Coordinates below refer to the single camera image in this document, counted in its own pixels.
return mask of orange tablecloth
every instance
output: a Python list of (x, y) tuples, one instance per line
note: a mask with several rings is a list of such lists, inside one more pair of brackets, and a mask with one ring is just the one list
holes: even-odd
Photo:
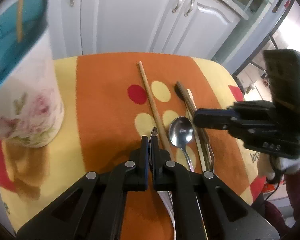
[[(65, 105), (60, 132), (47, 146), (24, 149), (0, 141), (0, 192), (18, 230), (87, 171), (103, 173), (128, 159), (142, 135), (155, 125), (136, 63), (142, 61), (163, 123), (186, 115), (174, 92), (177, 81), (190, 89), (198, 108), (226, 108), (242, 95), (219, 64), (151, 53), (109, 53), (56, 60)], [(261, 192), (258, 154), (226, 131), (208, 130), (215, 173), (247, 203)], [(195, 140), (188, 153), (202, 172)], [(176, 160), (186, 166), (181, 151)], [(172, 239), (170, 217), (158, 194), (129, 192), (121, 239)]]

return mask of metal spoon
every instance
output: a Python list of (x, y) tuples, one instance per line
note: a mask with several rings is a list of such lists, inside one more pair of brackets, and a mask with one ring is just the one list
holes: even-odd
[(170, 142), (180, 148), (186, 157), (189, 169), (194, 171), (190, 157), (186, 152), (186, 145), (192, 140), (192, 125), (188, 118), (179, 116), (170, 125), (169, 128), (169, 139)]

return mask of jar lid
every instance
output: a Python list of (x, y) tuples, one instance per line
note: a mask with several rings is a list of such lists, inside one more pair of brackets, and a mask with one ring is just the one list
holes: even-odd
[(18, 3), (0, 15), (0, 85), (47, 28), (47, 6), (48, 0), (23, 0), (21, 42), (16, 33)]

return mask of wooden stick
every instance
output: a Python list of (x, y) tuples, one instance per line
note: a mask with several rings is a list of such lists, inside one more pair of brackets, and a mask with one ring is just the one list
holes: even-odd
[(171, 160), (174, 160), (174, 157), (173, 157), (172, 151), (171, 151), (171, 147), (170, 147), (170, 143), (169, 143), (168, 137), (166, 135), (166, 132), (164, 130), (161, 118), (159, 116), (158, 109), (157, 109), (157, 106), (155, 104), (155, 101), (154, 101), (152, 91), (151, 91), (149, 83), (148, 83), (148, 79), (147, 79), (145, 70), (143, 69), (142, 62), (139, 61), (138, 65), (139, 65), (140, 73), (141, 73), (141, 76), (142, 76), (143, 84), (144, 84), (146, 92), (148, 94), (148, 99), (149, 99), (149, 102), (150, 102), (151, 110), (152, 110), (152, 113), (153, 113), (153, 116), (154, 116), (155, 124), (158, 128), (158, 132), (159, 132), (163, 147), (166, 151), (169, 152)]
[(17, 42), (20, 42), (22, 40), (22, 8), (23, 0), (19, 0), (16, 20)]
[[(182, 94), (183, 99), (185, 100), (186, 106), (189, 107), (190, 113), (192, 117), (194, 116), (194, 112), (197, 110), (195, 107), (194, 103), (191, 100), (191, 97), (189, 96), (188, 91), (183, 87), (183, 85), (177, 81), (177, 87), (180, 90), (180, 93)], [(213, 164), (214, 164), (214, 159), (211, 157), (211, 152), (209, 147), (209, 136), (207, 132), (203, 128), (197, 128), (197, 132), (200, 138), (200, 143), (201, 143), (201, 148), (205, 149), (206, 156), (204, 158), (205, 166), (207, 171), (213, 171)]]
[[(188, 89), (188, 93), (189, 93), (189, 95), (190, 95), (190, 97), (191, 97), (191, 96), (192, 96), (192, 93), (191, 93), (191, 90), (190, 90), (190, 89)], [(192, 116), (191, 113), (190, 113), (189, 107), (188, 107), (187, 105), (186, 105), (186, 107), (187, 107), (187, 110), (188, 110), (190, 122), (191, 122), (191, 124), (192, 124), (195, 142), (196, 142), (197, 148), (198, 148), (198, 154), (199, 154), (199, 159), (200, 159), (200, 163), (201, 163), (201, 169), (202, 169), (202, 172), (204, 172), (204, 171), (207, 170), (207, 168), (206, 168), (206, 163), (205, 163), (205, 160), (204, 160), (204, 155), (203, 155), (203, 151), (202, 151), (202, 146), (201, 146), (201, 142), (200, 142), (200, 137), (199, 137), (197, 128), (196, 128), (196, 126), (195, 126), (194, 123), (193, 123), (193, 116)]]

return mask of cabinet door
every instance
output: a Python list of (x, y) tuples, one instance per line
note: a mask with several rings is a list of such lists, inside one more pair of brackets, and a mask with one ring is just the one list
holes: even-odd
[[(0, 13), (17, 0), (0, 0)], [(53, 59), (82, 54), (81, 0), (49, 0), (48, 22)]]
[(184, 2), (172, 13), (178, 1), (82, 0), (83, 53), (150, 52), (159, 36), (163, 46)]
[(211, 59), (239, 20), (220, 0), (186, 0), (163, 52)]

